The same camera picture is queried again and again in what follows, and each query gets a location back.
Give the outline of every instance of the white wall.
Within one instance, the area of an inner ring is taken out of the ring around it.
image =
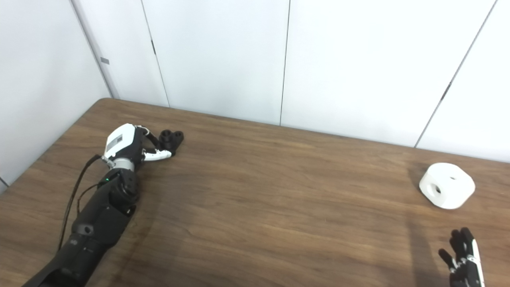
[[[279,124],[288,0],[143,3],[171,107]]]
[[[510,162],[509,15],[499,0],[419,148]]]
[[[115,98],[168,107],[140,0],[73,0]],[[100,57],[109,60],[103,63]]]
[[[414,146],[494,0],[292,0],[282,125]]]
[[[3,1],[0,63],[0,176],[11,184],[110,95],[69,1]]]

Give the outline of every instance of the black cable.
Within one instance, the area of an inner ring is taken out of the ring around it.
[[[76,192],[78,191],[78,186],[80,186],[80,182],[83,178],[83,175],[85,174],[85,171],[87,171],[89,166],[100,158],[101,158],[101,156],[96,154],[91,159],[89,159],[89,161],[87,161],[87,163],[83,167],[82,172],[80,173],[80,176],[78,176],[78,180],[76,181],[76,184],[74,185],[74,188],[72,189],[71,197],[69,198],[69,202],[67,203],[67,207],[65,209],[64,221],[62,222],[62,230],[60,231],[60,239],[59,239],[59,245],[57,247],[57,251],[59,251],[60,248],[62,248],[62,243],[64,241],[65,228],[67,226],[67,218],[69,217],[69,212],[71,211],[72,202],[74,200],[74,196],[76,195]]]
[[[87,191],[93,189],[94,187],[98,186],[98,184],[94,184],[93,186],[89,186],[86,190],[84,190],[82,192],[82,194],[80,194],[80,196],[78,196],[78,199],[76,200],[76,214],[80,214],[80,200],[82,199],[83,195],[85,195],[85,193],[87,193]]]

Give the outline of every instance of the wood grain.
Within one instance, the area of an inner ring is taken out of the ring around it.
[[[0,197],[2,287],[52,258],[81,168],[126,122],[186,138],[139,172],[137,213],[89,286],[448,286],[437,250],[462,226],[487,286],[510,282],[509,164],[105,99]],[[473,177],[462,208],[418,191],[435,162]]]

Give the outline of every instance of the black robotic finger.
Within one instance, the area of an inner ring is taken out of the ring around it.
[[[466,256],[473,255],[473,240],[475,237],[471,234],[471,231],[467,227],[463,227],[461,229],[461,235],[463,237],[463,241],[466,244]]]
[[[466,249],[464,248],[464,237],[457,229],[452,230],[450,245],[455,252],[455,259],[461,261],[461,258],[466,258]]]
[[[450,253],[444,249],[439,249],[439,256],[441,259],[448,265],[448,269],[450,269],[450,272],[455,270],[455,265],[453,264],[453,257],[451,257]]]

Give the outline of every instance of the robotic hand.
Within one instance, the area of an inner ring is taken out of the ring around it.
[[[478,245],[469,229],[464,227],[460,231],[453,230],[450,245],[455,252],[455,258],[446,250],[439,250],[439,256],[450,269],[450,286],[485,287]]]
[[[143,147],[143,137],[153,148]],[[144,161],[175,155],[184,139],[182,132],[164,130],[156,138],[146,127],[125,124],[108,136],[105,153],[96,155],[85,165],[64,216],[64,224],[55,257],[24,287],[83,287],[108,249],[120,239],[133,217],[140,198],[136,171]],[[78,184],[86,168],[101,158],[110,170],[97,184],[97,190],[78,213],[71,235],[62,245],[67,215]]]

